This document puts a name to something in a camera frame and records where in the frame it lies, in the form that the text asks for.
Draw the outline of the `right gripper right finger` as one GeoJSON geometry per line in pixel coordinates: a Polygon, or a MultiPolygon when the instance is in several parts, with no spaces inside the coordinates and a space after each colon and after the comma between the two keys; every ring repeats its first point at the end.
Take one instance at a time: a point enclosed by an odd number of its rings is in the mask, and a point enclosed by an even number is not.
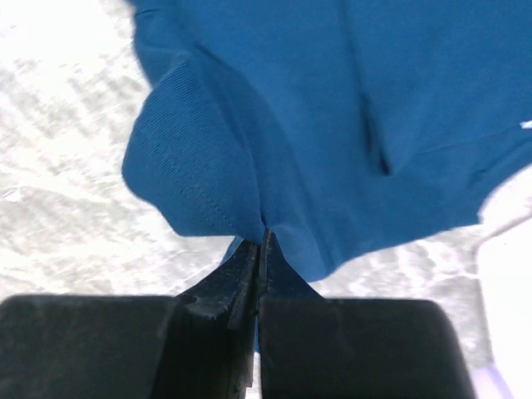
{"type": "Polygon", "coordinates": [[[322,298],[287,262],[275,233],[267,229],[260,246],[259,297],[322,298]]]}

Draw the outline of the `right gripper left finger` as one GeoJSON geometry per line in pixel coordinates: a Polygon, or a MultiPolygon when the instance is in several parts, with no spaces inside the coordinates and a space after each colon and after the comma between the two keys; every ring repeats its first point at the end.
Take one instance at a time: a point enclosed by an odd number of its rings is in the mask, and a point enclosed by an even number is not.
{"type": "Polygon", "coordinates": [[[212,273],[176,297],[180,331],[253,331],[259,247],[243,240],[212,273]]]}

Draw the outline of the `blue printed t shirt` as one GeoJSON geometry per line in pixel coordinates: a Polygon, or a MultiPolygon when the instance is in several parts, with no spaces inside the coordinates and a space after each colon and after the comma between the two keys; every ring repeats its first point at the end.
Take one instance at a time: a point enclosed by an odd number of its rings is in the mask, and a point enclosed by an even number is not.
{"type": "Polygon", "coordinates": [[[528,1],[135,1],[152,90],[122,175],[184,236],[309,282],[473,225],[531,162],[528,1]]]}

